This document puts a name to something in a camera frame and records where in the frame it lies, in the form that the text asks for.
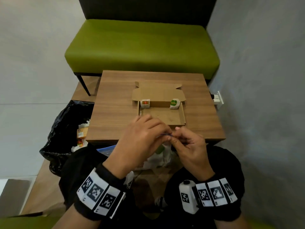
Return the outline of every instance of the wooden floor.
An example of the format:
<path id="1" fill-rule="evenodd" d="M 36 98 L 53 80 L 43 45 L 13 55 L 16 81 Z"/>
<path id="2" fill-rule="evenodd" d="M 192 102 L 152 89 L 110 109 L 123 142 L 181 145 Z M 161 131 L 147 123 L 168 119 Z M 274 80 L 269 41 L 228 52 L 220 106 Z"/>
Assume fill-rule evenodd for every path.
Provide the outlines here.
<path id="1" fill-rule="evenodd" d="M 85 76 L 83 79 L 91 96 L 88 96 L 81 84 L 78 83 L 71 99 L 94 102 L 100 77 Z M 54 205 L 63 203 L 63 196 L 58 186 L 60 178 L 50 172 L 49 163 L 47 160 L 43 162 L 21 214 L 41 212 Z M 132 189 L 135 193 L 137 206 L 145 212 L 154 212 L 154 199 L 164 194 L 166 183 L 181 167 L 182 164 L 176 156 L 173 158 L 170 168 L 135 172 Z"/>

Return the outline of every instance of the person's left hand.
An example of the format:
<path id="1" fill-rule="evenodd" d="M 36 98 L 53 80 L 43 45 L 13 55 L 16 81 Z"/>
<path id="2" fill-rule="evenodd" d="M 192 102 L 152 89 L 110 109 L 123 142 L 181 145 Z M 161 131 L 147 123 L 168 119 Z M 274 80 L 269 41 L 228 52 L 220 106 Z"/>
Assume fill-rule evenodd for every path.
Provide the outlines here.
<path id="1" fill-rule="evenodd" d="M 172 133 L 168 125 L 151 115 L 137 116 L 127 127 L 109 158 L 103 163 L 114 176 L 124 178 L 143 164 Z"/>

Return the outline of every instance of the bench leg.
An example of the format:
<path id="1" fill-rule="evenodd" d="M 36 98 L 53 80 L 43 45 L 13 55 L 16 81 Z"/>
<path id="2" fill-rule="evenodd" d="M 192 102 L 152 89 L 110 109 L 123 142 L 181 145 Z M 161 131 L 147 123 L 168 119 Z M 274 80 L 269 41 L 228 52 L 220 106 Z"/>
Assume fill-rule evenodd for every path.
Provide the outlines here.
<path id="1" fill-rule="evenodd" d="M 80 75 L 77 75 L 76 77 L 78 78 L 78 80 L 80 81 L 81 85 L 83 86 L 83 88 L 87 92 L 88 96 L 91 96 L 89 91 L 88 91 L 88 88 L 86 87 L 86 84 L 85 84 L 83 78 Z"/>

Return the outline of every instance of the table top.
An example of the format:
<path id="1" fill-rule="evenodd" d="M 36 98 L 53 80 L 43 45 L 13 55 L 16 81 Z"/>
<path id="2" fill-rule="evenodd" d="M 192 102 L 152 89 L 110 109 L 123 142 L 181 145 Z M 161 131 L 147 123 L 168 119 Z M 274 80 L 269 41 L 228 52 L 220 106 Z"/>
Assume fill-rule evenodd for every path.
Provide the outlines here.
<path id="1" fill-rule="evenodd" d="M 185 94 L 183 103 L 186 127 L 206 140 L 224 140 L 209 88 L 202 74 L 141 71 L 103 71 L 98 88 L 88 142 L 117 141 L 128 123 L 137 115 L 137 103 L 132 101 L 135 81 L 179 83 Z"/>

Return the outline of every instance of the black bench backrest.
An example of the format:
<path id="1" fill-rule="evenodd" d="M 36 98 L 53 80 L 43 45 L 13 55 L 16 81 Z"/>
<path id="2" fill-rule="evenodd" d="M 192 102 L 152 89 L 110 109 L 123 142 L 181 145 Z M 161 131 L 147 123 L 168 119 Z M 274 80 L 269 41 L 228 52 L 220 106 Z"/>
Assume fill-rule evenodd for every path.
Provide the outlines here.
<path id="1" fill-rule="evenodd" d="M 206 27 L 216 0 L 79 0 L 86 19 Z"/>

